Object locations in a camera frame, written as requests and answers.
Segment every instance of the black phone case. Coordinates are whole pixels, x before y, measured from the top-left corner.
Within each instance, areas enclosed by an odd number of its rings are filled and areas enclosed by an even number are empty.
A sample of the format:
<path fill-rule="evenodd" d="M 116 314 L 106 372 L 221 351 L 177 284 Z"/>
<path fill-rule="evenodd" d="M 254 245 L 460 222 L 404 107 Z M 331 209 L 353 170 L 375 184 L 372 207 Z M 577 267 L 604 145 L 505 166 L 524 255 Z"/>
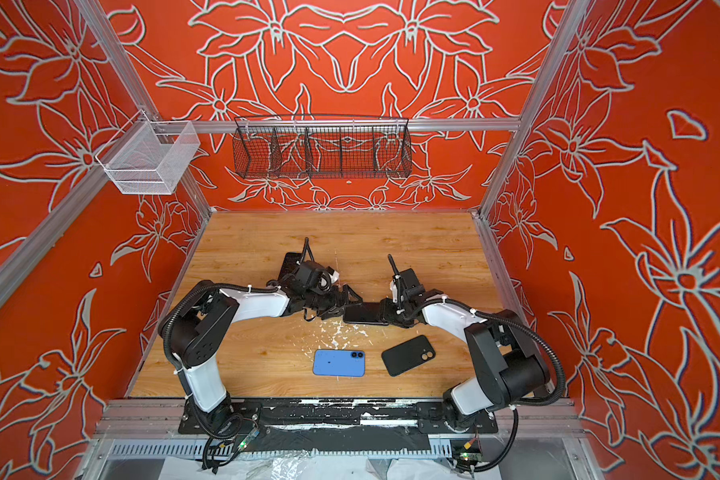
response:
<path fill-rule="evenodd" d="M 434 357 L 435 353 L 432 344 L 427 340 L 427 337 L 423 335 L 419 335 L 416 338 L 382 352 L 384 366 L 387 367 L 387 372 L 389 372 L 391 376 L 398 376 L 401 373 L 433 360 Z"/>

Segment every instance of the black smartphone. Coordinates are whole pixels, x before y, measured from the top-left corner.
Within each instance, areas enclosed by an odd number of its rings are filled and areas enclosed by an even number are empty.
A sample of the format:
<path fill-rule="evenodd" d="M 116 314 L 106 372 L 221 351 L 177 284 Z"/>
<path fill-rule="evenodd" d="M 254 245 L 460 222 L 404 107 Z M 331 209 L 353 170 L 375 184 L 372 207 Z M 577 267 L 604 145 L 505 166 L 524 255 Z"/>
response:
<path fill-rule="evenodd" d="M 363 302 L 349 305 L 344 309 L 344 323 L 357 325 L 389 325 L 379 312 L 379 302 Z"/>
<path fill-rule="evenodd" d="M 382 352 L 382 360 L 390 376 L 401 373 L 429 362 L 434 358 L 434 349 L 426 336 L 416 338 L 396 345 Z"/>

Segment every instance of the wood grain surface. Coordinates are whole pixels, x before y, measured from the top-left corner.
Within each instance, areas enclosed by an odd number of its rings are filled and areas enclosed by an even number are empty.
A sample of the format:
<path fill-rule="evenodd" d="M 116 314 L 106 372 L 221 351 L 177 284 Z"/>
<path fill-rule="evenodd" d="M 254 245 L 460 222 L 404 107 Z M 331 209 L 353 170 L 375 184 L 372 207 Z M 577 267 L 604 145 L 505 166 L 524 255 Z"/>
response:
<path fill-rule="evenodd" d="M 309 236 L 315 260 L 333 266 L 366 301 L 388 296 L 392 269 L 413 268 L 427 289 L 486 311 L 501 310 L 493 278 L 468 213 L 282 214 L 217 213 L 211 218 L 174 303 L 200 280 L 264 286 L 277 277 L 286 252 Z M 436 357 L 397 377 L 381 353 L 424 334 Z M 365 376 L 312 374 L 318 349 L 362 350 Z M 301 314 L 233 323 L 217 354 L 234 397 L 440 397 L 474 375 L 466 344 L 439 328 L 348 325 L 341 319 L 305 322 Z M 157 337 L 131 396 L 183 396 Z"/>

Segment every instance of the floral pattern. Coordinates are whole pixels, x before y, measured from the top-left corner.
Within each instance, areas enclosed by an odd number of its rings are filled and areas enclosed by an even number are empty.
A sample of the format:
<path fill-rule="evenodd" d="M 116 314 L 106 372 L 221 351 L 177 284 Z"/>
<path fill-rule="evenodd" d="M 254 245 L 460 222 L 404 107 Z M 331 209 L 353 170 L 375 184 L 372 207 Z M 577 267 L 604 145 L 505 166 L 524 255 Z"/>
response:
<path fill-rule="evenodd" d="M 0 264 L 135 111 L 72 2 L 0 1 Z"/>
<path fill-rule="evenodd" d="M 163 117 L 182 120 L 517 116 L 565 8 L 549 0 L 523 9 L 505 0 L 236 0 L 176 12 L 131 0 L 102 4 Z M 522 42 L 505 22 L 529 25 Z M 161 39 L 177 32 L 181 47 L 166 48 Z M 416 133 L 410 178 L 347 182 L 240 178 L 230 136 L 208 134 L 201 141 L 210 155 L 192 172 L 224 210 L 467 209 L 480 202 L 498 162 L 490 152 L 506 135 Z"/>
<path fill-rule="evenodd" d="M 165 202 L 159 196 L 139 196 L 136 223 L 140 232 L 115 247 L 110 265 L 127 254 L 141 252 L 141 266 L 151 282 L 152 259 L 160 242 L 166 242 L 187 254 L 200 229 L 200 215 L 191 204 L 178 200 Z"/>
<path fill-rule="evenodd" d="M 489 183 L 515 291 L 607 478 L 720 479 L 712 57 L 720 2 L 591 2 L 507 177 Z M 671 73 L 691 69 L 693 98 Z"/>
<path fill-rule="evenodd" d="M 108 184 L 0 310 L 0 479 L 72 478 L 166 313 L 201 228 L 193 212 L 181 186 L 139 198 Z M 122 239 L 140 235 L 151 278 L 139 255 L 123 252 Z M 118 250 L 115 264 L 100 261 Z"/>
<path fill-rule="evenodd" d="M 73 2 L 0 0 L 0 265 L 135 112 Z M 74 476 L 201 223 L 181 186 L 140 199 L 108 184 L 0 309 L 0 480 Z M 148 270 L 121 245 L 139 235 Z"/>

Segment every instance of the cable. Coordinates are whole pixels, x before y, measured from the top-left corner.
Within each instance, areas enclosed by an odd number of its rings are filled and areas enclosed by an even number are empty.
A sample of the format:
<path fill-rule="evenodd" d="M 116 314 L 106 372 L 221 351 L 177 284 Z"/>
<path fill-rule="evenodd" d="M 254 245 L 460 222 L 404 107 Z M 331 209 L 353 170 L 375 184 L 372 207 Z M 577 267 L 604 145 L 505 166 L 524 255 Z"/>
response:
<path fill-rule="evenodd" d="M 275 293 L 279 290 L 277 286 L 271 286 L 269 288 L 251 288 L 248 286 L 240 286 L 240 285 L 233 285 L 231 283 L 212 283 L 210 285 L 204 285 L 200 288 L 196 288 L 189 292 L 181 302 L 179 302 L 178 305 L 176 305 L 176 308 L 174 308 L 171 311 L 170 317 L 168 318 L 168 321 L 166 321 L 164 327 L 163 327 L 163 353 L 165 354 L 166 358 L 169 362 L 176 368 L 177 371 L 181 371 L 184 368 L 184 365 L 182 364 L 181 360 L 178 360 L 173 356 L 173 351 L 171 350 L 171 339 L 173 337 L 173 326 L 176 323 L 176 321 L 179 318 L 179 313 L 182 312 L 185 308 L 187 308 L 190 305 L 194 305 L 195 302 L 197 302 L 203 295 L 205 295 L 208 292 L 219 290 L 219 289 L 229 289 L 229 290 L 236 290 L 239 292 L 250 292 L 250 293 Z M 216 462 L 215 460 L 210 460 L 208 458 L 210 448 L 211 448 L 211 442 L 213 439 L 217 440 L 229 440 L 230 438 L 234 438 L 235 435 L 240 431 L 240 428 L 242 427 L 242 415 L 239 413 L 236 413 L 232 415 L 231 421 L 237 420 L 237 428 L 231 433 L 222 434 L 225 430 L 227 430 L 231 423 L 228 423 L 226 426 L 222 427 L 219 431 L 213 431 L 211 427 L 205 424 L 205 420 L 203 419 L 202 415 L 200 413 L 200 408 L 198 407 L 197 403 L 195 402 L 194 396 L 191 398 L 191 408 L 192 413 L 194 414 L 195 418 L 197 419 L 197 423 L 200 425 L 201 429 L 204 431 L 206 435 L 208 435 L 208 441 L 206 442 L 205 446 L 202 449 L 202 467 L 203 468 L 212 468 L 214 470 L 217 470 L 220 465 L 212 465 L 212 462 Z"/>
<path fill-rule="evenodd" d="M 197 420 L 197 424 L 200 425 L 200 428 L 204 431 L 206 435 L 208 435 L 208 441 L 206 444 L 202 447 L 202 468 L 204 470 L 207 470 L 209 468 L 212 469 L 218 469 L 219 464 L 221 462 L 218 462 L 217 460 L 211 460 L 209 457 L 210 451 L 211 451 L 211 443 L 213 440 L 230 440 L 231 438 L 234 438 L 238 433 L 240 433 L 240 428 L 242 428 L 242 415 L 239 413 L 232 414 L 232 417 L 230 418 L 230 422 L 227 423 L 224 426 L 221 426 L 218 430 L 213 431 L 211 427 L 206 425 L 205 420 L 202 417 L 202 414 L 200 413 L 200 408 L 197 406 L 197 403 L 195 402 L 194 396 L 190 398 L 191 405 L 192 405 L 192 414 L 195 416 L 195 420 Z M 222 434 L 225 430 L 229 429 L 229 427 L 232 425 L 232 423 L 237 420 L 236 427 L 231 430 L 230 432 L 226 434 Z"/>
<path fill-rule="evenodd" d="M 436 298 L 432 300 L 427 300 L 426 302 L 422 303 L 418 307 L 416 307 L 413 312 L 411 312 L 409 315 L 405 317 L 406 320 L 412 320 L 422 310 L 430 305 L 434 305 L 436 303 L 451 303 L 451 305 L 460 306 L 464 310 L 472 311 L 474 310 L 469 305 L 459 302 L 458 300 L 452 300 L 449 298 Z M 545 397 L 536 397 L 536 398 L 519 398 L 515 401 L 518 405 L 532 405 L 532 406 L 545 406 L 545 405 L 552 405 L 557 400 L 561 399 L 563 397 L 563 393 L 565 392 L 565 370 L 563 370 L 563 364 L 560 361 L 559 358 L 557 358 L 557 354 L 552 350 L 552 347 L 547 343 L 544 339 L 542 339 L 538 333 L 535 331 L 532 331 L 527 326 L 523 325 L 522 323 L 513 322 L 511 320 L 507 320 L 503 318 L 502 316 L 495 315 L 493 313 L 486 313 L 486 312 L 480 312 L 480 310 L 474 310 L 474 314 L 476 316 L 479 316 L 481 319 L 484 320 L 492 320 L 495 321 L 501 325 L 508 326 L 510 328 L 516 329 L 521 331 L 522 333 L 525 333 L 528 335 L 533 341 L 538 343 L 541 348 L 547 353 L 547 356 L 549 357 L 550 361 L 552 362 L 552 367 L 554 369 L 554 375 L 555 375 L 555 386 L 554 390 L 552 392 L 545 396 Z"/>
<path fill-rule="evenodd" d="M 201 286 L 200 288 L 196 288 L 195 290 L 187 293 L 187 295 L 182 299 L 182 301 L 179 302 L 178 305 L 176 305 L 176 308 L 171 311 L 171 314 L 163 327 L 163 353 L 177 371 L 183 370 L 184 366 L 182 365 L 181 360 L 178 360 L 173 356 L 173 351 L 171 350 L 173 324 L 176 323 L 176 321 L 178 320 L 179 313 L 185 308 L 187 308 L 189 305 L 194 305 L 195 302 L 197 302 L 204 294 L 222 288 L 226 288 L 229 290 L 237 290 L 238 292 L 251 293 L 275 293 L 279 290 L 276 286 L 271 286 L 269 288 L 249 288 L 248 286 L 233 285 L 231 283 L 212 283 L 210 285 Z"/>
<path fill-rule="evenodd" d="M 518 409 L 512 408 L 512 431 L 509 433 L 509 438 L 507 440 L 507 443 L 504 445 L 504 449 L 501 450 L 501 453 L 499 456 L 491 460 L 489 463 L 486 463 L 482 466 L 474 467 L 474 471 L 477 472 L 485 472 L 487 470 L 490 470 L 494 467 L 496 467 L 498 464 L 501 463 L 502 460 L 504 460 L 504 457 L 507 456 L 509 453 L 509 450 L 512 448 L 512 444 L 514 443 L 515 437 L 518 436 L 518 427 L 520 425 L 520 416 L 518 415 Z M 464 462 L 460 462 L 459 460 L 456 461 L 456 469 L 460 472 L 471 472 L 472 471 L 472 465 L 466 464 Z"/>
<path fill-rule="evenodd" d="M 314 262 L 315 256 L 312 254 L 312 249 L 309 247 L 309 237 L 305 236 L 304 237 L 304 248 L 302 248 L 302 256 L 298 261 L 303 262 L 304 259 L 307 257 L 307 253 L 309 253 L 309 259 Z"/>

